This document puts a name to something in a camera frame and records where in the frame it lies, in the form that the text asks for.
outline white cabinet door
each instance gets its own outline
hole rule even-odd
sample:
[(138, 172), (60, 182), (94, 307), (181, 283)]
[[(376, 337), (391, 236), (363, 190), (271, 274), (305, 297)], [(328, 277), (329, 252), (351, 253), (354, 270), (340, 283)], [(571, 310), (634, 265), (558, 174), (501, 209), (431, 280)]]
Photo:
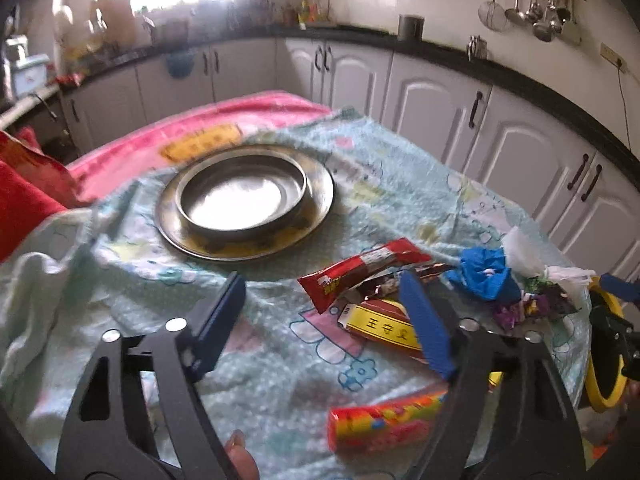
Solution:
[(549, 238), (578, 267), (597, 274), (610, 272), (625, 280), (637, 276), (640, 192), (613, 164), (596, 154)]
[(227, 41), (211, 47), (216, 101), (276, 88), (276, 40)]
[(464, 173), (518, 203), (548, 233), (595, 153), (552, 116), (494, 87)]
[(65, 117), (84, 152), (145, 126), (135, 68), (101, 77), (65, 97)]
[(322, 47), (324, 41), (278, 40), (276, 84), (280, 90), (310, 101), (322, 101)]
[(345, 43), (327, 43), (323, 57), (322, 104), (353, 106), (374, 120), (382, 118), (392, 53)]
[(213, 102), (209, 47), (143, 61), (136, 70), (149, 123)]
[(489, 85), (453, 70), (395, 54), (382, 124), (462, 171), (489, 90)]

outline pink cloth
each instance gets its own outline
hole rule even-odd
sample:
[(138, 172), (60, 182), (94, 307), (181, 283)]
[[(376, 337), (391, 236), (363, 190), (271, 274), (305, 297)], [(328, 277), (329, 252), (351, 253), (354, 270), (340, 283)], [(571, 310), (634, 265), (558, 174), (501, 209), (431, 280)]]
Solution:
[(81, 198), (101, 198), (145, 171), (171, 163), (160, 148), (181, 136), (214, 124), (236, 124), (243, 134), (263, 128), (283, 128), (328, 114), (325, 106), (286, 92), (272, 91), (194, 108), (150, 124), (93, 150), (68, 165), (82, 180)]

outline silver screw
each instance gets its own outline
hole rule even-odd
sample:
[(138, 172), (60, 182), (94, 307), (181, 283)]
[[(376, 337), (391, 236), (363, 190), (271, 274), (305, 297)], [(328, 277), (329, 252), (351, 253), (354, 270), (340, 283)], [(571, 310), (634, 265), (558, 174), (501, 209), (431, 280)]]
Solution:
[(462, 330), (466, 330), (467, 332), (475, 332), (480, 328), (480, 324), (475, 319), (471, 319), (470, 317), (465, 317), (465, 319), (460, 320), (459, 327)]
[(534, 330), (529, 330), (525, 333), (524, 339), (530, 343), (540, 343), (542, 341), (542, 334), (540, 332), (535, 332)]
[(105, 343), (113, 343), (114, 341), (120, 339), (121, 335), (122, 334), (118, 330), (112, 328), (111, 330), (107, 330), (107, 332), (102, 334), (102, 340)]
[(173, 319), (170, 319), (164, 324), (164, 327), (169, 332), (180, 332), (180, 330), (182, 330), (186, 326), (187, 326), (187, 320), (184, 319), (183, 317), (174, 317)]

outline metal plate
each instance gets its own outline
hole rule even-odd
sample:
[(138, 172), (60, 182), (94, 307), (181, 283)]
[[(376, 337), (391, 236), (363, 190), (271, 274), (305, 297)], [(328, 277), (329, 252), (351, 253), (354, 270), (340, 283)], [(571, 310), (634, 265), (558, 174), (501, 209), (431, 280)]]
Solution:
[(215, 153), (184, 174), (178, 212), (207, 237), (247, 240), (290, 221), (306, 193), (300, 165), (284, 153), (247, 146)]
[(224, 152), (256, 147), (290, 156), (306, 174), (307, 194), (301, 202), (300, 211), (292, 218), (291, 223), (273, 233), (242, 242), (225, 242), (190, 232), (184, 227), (176, 207), (175, 192), (183, 176), (196, 164), (202, 162), (198, 160), (171, 179), (161, 193), (156, 206), (156, 226), (171, 245), (190, 256), (205, 260), (242, 262), (262, 258), (291, 247), (311, 234), (322, 223), (334, 201), (334, 181), (327, 168), (317, 160), (289, 146), (255, 144), (236, 146)]

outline power cord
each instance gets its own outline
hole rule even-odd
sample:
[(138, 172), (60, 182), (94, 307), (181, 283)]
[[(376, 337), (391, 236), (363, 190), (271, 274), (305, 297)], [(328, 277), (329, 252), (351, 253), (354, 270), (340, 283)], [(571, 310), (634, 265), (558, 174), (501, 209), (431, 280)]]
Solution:
[(629, 121), (626, 118), (626, 101), (625, 95), (622, 91), (622, 80), (620, 79), (620, 69), (622, 69), (622, 60), (618, 58), (618, 62), (616, 63), (618, 67), (618, 85), (620, 86), (620, 96), (622, 97), (622, 106), (625, 109), (625, 126), (626, 126), (626, 143), (629, 146), (629, 151), (631, 150), (631, 137), (629, 136)]

